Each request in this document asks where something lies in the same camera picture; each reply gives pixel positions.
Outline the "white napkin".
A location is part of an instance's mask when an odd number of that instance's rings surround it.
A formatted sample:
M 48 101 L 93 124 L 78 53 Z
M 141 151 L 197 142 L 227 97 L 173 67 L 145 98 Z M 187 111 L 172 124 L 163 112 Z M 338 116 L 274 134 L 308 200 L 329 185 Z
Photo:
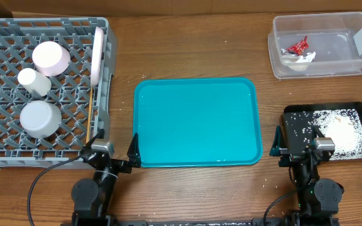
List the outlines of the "white napkin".
M 316 52 L 308 52 L 305 56 L 303 55 L 295 55 L 291 53 L 284 53 L 282 55 L 282 59 L 285 63 L 288 63 L 288 68 L 302 72 L 305 71 L 308 67 L 306 63 L 310 63 L 316 56 Z

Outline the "grey bowl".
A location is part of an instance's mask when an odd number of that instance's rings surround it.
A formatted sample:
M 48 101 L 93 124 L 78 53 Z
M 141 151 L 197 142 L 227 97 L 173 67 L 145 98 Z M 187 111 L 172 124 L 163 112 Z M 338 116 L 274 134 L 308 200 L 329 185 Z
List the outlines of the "grey bowl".
M 55 133 L 62 121 L 62 114 L 57 106 L 37 100 L 24 106 L 19 121 L 29 136 L 40 139 Z

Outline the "red foil snack wrapper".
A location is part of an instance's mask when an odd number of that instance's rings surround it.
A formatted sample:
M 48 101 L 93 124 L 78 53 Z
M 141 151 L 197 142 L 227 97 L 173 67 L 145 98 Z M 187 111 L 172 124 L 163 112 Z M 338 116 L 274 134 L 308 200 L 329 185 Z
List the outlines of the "red foil snack wrapper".
M 307 36 L 303 37 L 298 43 L 288 47 L 287 49 L 282 49 L 284 55 L 294 55 L 301 56 L 303 52 L 308 49 L 309 45 L 307 43 Z

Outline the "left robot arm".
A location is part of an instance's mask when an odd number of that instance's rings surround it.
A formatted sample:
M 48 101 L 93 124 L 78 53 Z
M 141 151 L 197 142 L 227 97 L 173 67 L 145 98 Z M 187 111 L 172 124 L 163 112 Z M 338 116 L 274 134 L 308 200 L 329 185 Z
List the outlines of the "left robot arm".
M 120 225 L 114 215 L 108 214 L 118 174 L 130 174 L 133 168 L 141 167 L 138 134 L 133 135 L 127 160 L 111 157 L 113 144 L 104 139 L 104 134 L 101 129 L 81 149 L 80 158 L 95 172 L 92 178 L 81 179 L 72 188 L 72 225 Z

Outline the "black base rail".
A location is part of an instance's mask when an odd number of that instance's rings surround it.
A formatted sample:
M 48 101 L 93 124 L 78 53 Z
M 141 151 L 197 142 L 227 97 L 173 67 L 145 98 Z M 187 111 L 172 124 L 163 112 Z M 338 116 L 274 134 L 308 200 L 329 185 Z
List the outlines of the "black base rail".
M 263 223 L 263 218 L 252 218 L 251 220 L 245 220 L 245 221 L 189 221 L 189 222 L 147 222 L 145 220 L 133 220 L 133 221 L 108 221 L 108 223 L 79 223 L 77 225 L 118 225 L 118 226 L 263 226 L 265 225 Z M 332 218 L 332 221 L 330 220 L 317 220 L 317 221 L 310 221 L 307 220 L 301 220 L 300 224 L 294 224 L 292 222 L 287 222 L 286 218 L 280 218 L 280 217 L 272 217 L 267 218 L 266 220 L 267 226 L 282 226 L 282 225 L 305 225 L 305 226 L 315 226 L 315 225 L 340 225 L 337 218 Z

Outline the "spilled rice pile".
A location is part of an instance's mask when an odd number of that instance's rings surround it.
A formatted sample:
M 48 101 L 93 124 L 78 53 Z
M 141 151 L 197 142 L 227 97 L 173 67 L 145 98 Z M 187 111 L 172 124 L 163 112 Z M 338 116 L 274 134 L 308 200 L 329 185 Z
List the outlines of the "spilled rice pile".
M 347 159 L 362 159 L 362 130 L 358 126 L 357 117 L 349 117 L 346 112 L 316 112 L 319 118 L 315 121 L 325 137 L 335 144 L 332 161 Z

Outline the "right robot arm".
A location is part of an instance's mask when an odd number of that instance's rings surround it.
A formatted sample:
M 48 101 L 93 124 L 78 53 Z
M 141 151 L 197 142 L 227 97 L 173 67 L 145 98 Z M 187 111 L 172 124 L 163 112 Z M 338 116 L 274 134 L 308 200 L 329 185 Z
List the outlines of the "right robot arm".
M 288 150 L 282 128 L 276 127 L 270 156 L 279 157 L 278 165 L 287 167 L 290 181 L 295 189 L 272 202 L 265 210 L 264 225 L 339 225 L 333 215 L 339 211 L 339 202 L 344 187 L 332 179 L 321 179 L 317 166 L 329 161 L 335 150 L 331 138 L 325 137 L 313 127 L 313 140 L 298 152 Z M 267 219 L 268 212 L 277 203 L 296 194 L 299 208 L 291 210 L 282 218 Z

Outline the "clear plastic container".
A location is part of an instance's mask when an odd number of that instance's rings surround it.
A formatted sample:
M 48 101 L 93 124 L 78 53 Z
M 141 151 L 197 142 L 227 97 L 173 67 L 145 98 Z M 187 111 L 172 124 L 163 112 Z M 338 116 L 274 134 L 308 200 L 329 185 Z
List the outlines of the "clear plastic container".
M 307 69 L 288 68 L 282 49 L 307 36 L 308 49 L 316 52 Z M 362 74 L 362 12 L 277 16 L 268 35 L 268 51 L 277 79 L 333 77 Z

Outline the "brown cardboard backdrop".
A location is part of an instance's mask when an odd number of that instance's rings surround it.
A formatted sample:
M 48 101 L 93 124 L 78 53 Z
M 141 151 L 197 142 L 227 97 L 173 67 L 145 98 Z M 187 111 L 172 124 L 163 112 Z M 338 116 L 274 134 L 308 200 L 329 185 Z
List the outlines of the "brown cardboard backdrop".
M 0 0 L 0 17 L 362 11 L 362 0 Z

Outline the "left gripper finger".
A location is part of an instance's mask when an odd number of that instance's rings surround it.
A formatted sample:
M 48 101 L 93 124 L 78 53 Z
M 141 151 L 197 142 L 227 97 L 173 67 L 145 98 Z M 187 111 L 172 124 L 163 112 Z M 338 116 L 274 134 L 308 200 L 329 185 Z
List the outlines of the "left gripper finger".
M 91 138 L 89 141 L 86 142 L 86 144 L 82 147 L 82 150 L 86 151 L 88 149 L 91 149 L 91 146 L 94 143 L 94 141 L 97 139 L 102 139 L 104 137 L 104 134 L 105 130 L 100 129 L 99 132 L 93 138 Z
M 127 156 L 129 163 L 133 168 L 141 168 L 141 156 L 137 133 L 134 134 L 131 144 L 129 145 Z

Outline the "black plastic tray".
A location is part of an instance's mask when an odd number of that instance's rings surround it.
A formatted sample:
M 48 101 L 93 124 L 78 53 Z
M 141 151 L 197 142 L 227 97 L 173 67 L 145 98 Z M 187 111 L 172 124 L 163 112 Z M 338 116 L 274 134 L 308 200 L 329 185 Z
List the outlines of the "black plastic tray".
M 283 112 L 283 134 L 288 150 L 299 151 L 313 140 L 312 128 L 319 118 L 315 113 L 325 110 L 346 112 L 349 117 L 357 117 L 362 130 L 362 102 L 289 105 Z

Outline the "teal plastic tray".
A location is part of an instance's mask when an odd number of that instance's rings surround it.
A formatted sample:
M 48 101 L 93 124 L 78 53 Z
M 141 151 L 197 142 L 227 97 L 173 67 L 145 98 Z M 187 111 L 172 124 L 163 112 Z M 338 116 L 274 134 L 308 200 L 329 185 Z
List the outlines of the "teal plastic tray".
M 243 77 L 145 80 L 133 132 L 144 168 L 252 165 L 263 155 L 255 85 Z

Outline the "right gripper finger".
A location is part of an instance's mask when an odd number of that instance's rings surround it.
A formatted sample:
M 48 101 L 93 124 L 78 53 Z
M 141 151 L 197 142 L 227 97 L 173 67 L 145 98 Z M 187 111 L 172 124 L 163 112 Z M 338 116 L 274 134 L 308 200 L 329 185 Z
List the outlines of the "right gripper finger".
M 276 127 L 275 138 L 270 150 L 270 156 L 282 156 L 287 152 L 287 145 L 280 125 Z
M 324 137 L 323 133 L 320 131 L 319 127 L 317 125 L 312 126 L 312 137 Z

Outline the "large white plate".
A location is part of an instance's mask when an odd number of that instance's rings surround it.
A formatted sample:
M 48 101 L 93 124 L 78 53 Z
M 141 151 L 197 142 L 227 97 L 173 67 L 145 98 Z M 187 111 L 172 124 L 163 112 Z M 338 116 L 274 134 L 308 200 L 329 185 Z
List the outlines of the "large white plate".
M 99 83 L 102 47 L 104 32 L 100 27 L 96 27 L 91 56 L 90 85 L 96 86 Z

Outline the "grey dishwasher rack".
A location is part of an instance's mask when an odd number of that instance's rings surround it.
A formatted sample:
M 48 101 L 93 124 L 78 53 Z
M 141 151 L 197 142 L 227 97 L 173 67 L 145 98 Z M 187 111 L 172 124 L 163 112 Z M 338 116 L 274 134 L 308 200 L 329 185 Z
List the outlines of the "grey dishwasher rack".
M 91 56 L 96 27 L 104 32 L 99 83 L 91 86 Z M 53 41 L 70 53 L 66 71 L 52 77 L 51 90 L 42 99 L 62 114 L 58 130 L 36 139 L 22 128 L 23 107 L 40 100 L 17 79 L 19 71 L 33 68 L 35 47 Z M 93 88 L 90 136 L 109 130 L 110 83 L 115 71 L 117 39 L 103 17 L 87 18 L 0 18 L 0 168 L 42 167 L 63 162 L 66 168 L 81 169 L 77 159 L 86 143 L 90 90 Z

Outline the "white paper cup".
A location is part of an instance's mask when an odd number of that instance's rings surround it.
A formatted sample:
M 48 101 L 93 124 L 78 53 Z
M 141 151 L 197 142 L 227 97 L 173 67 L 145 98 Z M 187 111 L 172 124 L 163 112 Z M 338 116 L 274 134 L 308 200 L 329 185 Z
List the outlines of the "white paper cup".
M 28 91 L 45 96 L 51 90 L 50 79 L 32 68 L 24 68 L 18 74 L 18 82 Z

